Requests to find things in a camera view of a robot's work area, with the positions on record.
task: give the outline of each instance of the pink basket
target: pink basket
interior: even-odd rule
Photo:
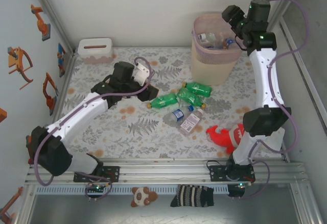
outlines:
[[[235,33],[230,29],[221,14],[206,14],[194,21],[192,31],[192,63],[191,73],[194,81],[205,85],[220,85],[226,81],[242,51],[240,49],[214,50],[201,46],[199,34],[214,33],[224,38],[234,38]]]

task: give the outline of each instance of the red toy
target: red toy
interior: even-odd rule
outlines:
[[[218,126],[213,126],[206,130],[210,135],[211,140],[218,146],[226,147],[226,152],[231,154],[240,144],[241,138],[244,135],[244,126],[239,123],[234,125],[231,130],[222,129],[220,133],[216,132]]]

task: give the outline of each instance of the brown panda plush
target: brown panda plush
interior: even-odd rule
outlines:
[[[132,192],[134,194],[134,200],[131,203],[132,207],[149,205],[150,202],[158,198],[158,194],[150,192],[148,187],[133,187]]]

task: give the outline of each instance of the tissue box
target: tissue box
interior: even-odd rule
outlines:
[[[85,63],[111,63],[112,41],[109,38],[82,39],[77,53]]]

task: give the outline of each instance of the green plastic bottle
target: green plastic bottle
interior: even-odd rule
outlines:
[[[183,83],[183,87],[187,90],[193,92],[196,95],[201,95],[204,97],[210,97],[211,91],[213,90],[210,86],[201,85],[199,83]]]
[[[151,103],[147,104],[148,108],[164,108],[166,106],[178,103],[175,93],[169,95],[162,95],[154,99]]]
[[[202,109],[205,108],[205,103],[202,102],[201,98],[197,96],[196,94],[193,94],[186,88],[181,88],[177,94],[177,96],[186,101],[187,103],[191,104],[192,106],[195,107],[201,107]]]

